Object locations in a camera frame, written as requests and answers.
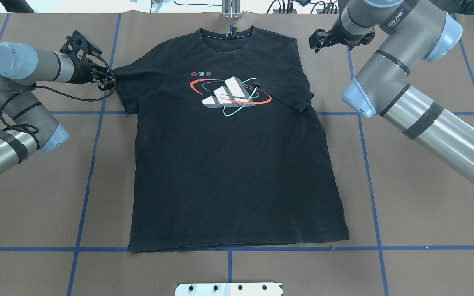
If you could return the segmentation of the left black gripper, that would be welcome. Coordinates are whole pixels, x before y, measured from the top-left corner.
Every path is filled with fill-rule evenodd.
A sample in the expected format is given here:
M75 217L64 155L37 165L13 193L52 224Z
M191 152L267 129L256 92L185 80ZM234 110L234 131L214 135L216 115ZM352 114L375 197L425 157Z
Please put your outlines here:
M79 58L71 56L73 74L71 84L96 83L100 90L112 90L115 87L115 79L111 69L96 64L90 58Z

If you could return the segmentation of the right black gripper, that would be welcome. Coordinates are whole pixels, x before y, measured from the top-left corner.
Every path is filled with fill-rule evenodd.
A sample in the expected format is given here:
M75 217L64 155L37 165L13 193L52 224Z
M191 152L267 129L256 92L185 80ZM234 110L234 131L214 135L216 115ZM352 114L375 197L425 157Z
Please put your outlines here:
M374 28L363 35L352 35L339 23L331 30L316 29L309 37L309 47L318 53L325 46L342 44L346 46L368 45L376 36Z

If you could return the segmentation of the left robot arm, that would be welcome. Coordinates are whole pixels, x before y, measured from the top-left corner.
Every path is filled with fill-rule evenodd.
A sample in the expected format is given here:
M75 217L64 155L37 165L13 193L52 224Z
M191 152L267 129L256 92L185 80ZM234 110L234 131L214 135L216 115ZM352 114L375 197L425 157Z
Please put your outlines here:
M61 92L41 82L94 83L111 95L117 80L101 53L80 37L68 40L60 52L0 43L0 120L4 124L0 129L0 174L38 150L51 153L69 138L64 126L34 95L37 89Z

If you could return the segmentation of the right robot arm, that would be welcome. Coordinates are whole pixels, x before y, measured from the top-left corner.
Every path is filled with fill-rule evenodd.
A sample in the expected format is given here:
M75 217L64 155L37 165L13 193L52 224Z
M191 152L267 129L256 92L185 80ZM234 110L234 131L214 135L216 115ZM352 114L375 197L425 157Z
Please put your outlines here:
M422 62L455 47L463 28L428 0L350 0L331 30L317 29L309 47L369 44L375 28L386 40L352 78L341 98L366 118L379 115L474 184L474 128L408 82Z

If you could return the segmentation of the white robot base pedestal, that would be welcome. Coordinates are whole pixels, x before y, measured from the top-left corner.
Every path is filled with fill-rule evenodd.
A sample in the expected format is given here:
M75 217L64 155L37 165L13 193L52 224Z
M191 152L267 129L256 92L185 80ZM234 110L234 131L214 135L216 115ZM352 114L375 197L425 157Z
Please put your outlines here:
M183 283L174 292L175 296L282 296L282 283Z

